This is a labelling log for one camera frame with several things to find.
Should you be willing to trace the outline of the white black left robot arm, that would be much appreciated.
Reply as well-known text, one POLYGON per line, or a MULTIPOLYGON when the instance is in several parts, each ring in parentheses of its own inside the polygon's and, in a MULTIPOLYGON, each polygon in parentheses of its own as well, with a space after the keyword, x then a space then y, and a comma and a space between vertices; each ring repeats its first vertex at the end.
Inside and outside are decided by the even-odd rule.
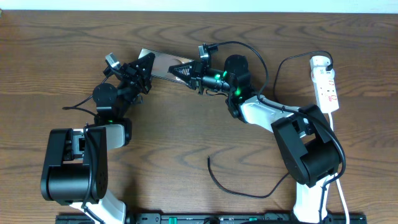
POLYGON ((54 201, 83 212, 93 223, 135 223, 136 216, 108 189, 108 151, 127 146, 132 122, 125 114, 148 94, 155 54, 121 64, 113 54, 105 57, 106 78, 90 96, 96 103, 94 123, 81 129, 53 129, 49 134, 40 191, 54 201))

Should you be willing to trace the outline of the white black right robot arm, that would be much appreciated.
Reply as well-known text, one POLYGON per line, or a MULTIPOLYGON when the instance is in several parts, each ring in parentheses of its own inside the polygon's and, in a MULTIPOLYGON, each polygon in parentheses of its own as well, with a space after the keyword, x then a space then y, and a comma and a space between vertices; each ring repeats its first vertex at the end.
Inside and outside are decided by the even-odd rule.
POLYGON ((229 56, 223 70, 211 68, 210 60, 204 59, 173 65, 169 73, 192 90, 224 93, 232 117, 272 132, 288 173, 297 183, 295 219, 326 222, 326 193, 344 174, 346 158, 318 106, 285 106, 260 95, 251 84, 248 61, 242 55, 229 56))

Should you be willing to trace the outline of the white charger plug adapter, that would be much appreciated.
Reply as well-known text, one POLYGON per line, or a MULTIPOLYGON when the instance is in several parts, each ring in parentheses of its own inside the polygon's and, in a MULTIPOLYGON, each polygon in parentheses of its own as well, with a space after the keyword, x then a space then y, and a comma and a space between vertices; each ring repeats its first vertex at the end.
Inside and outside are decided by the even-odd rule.
POLYGON ((329 65, 331 65, 331 60, 326 56, 316 55, 310 59, 311 70, 315 67, 327 67, 329 65))

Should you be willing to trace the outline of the white power strip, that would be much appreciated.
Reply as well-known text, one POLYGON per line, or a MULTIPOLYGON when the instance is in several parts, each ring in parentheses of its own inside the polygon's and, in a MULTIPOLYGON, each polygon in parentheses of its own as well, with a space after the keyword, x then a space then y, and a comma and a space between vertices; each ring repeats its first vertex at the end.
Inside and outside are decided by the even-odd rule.
POLYGON ((335 86, 335 71, 326 67, 314 67, 311 78, 315 90, 315 98, 322 113, 332 113, 339 109, 338 95, 335 86))

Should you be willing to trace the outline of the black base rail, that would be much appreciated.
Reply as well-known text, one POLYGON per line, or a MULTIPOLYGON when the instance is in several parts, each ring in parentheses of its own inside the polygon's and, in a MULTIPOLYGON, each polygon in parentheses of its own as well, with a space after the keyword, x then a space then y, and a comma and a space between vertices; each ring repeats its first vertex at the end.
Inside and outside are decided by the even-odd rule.
MULTIPOLYGON (((349 215, 349 223, 367 224, 365 215, 349 215)), ((57 215, 56 224, 84 224, 95 223, 86 215, 57 215)), ((127 218, 125 223, 136 224, 237 224, 237 223, 305 223, 299 222, 293 213, 265 213, 263 215, 178 215, 158 213, 138 213, 133 218, 127 218)), ((346 217, 339 214, 329 214, 323 223, 341 224, 346 223, 346 217)))

